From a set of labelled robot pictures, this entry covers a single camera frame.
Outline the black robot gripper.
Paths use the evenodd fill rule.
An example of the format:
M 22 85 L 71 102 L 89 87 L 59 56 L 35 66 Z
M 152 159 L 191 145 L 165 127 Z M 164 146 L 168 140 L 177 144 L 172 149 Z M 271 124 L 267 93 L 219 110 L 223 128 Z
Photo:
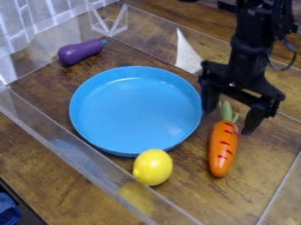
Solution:
M 231 42 L 229 63 L 204 61 L 200 75 L 203 110 L 212 113 L 224 93 L 251 107 L 243 134 L 251 135 L 265 118 L 277 113 L 285 94 L 269 83 L 265 72 L 271 46 L 253 44 L 240 38 Z

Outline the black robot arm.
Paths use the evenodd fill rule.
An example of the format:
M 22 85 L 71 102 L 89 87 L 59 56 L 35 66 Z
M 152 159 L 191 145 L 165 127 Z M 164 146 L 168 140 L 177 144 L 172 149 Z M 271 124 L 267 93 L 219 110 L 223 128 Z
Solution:
M 294 27 L 292 0 L 237 0 L 237 30 L 227 64 L 204 61 L 200 75 L 203 110 L 212 113 L 225 94 L 251 107 L 243 134 L 249 135 L 263 120 L 277 114 L 287 96 L 267 80 L 276 41 L 287 40 Z

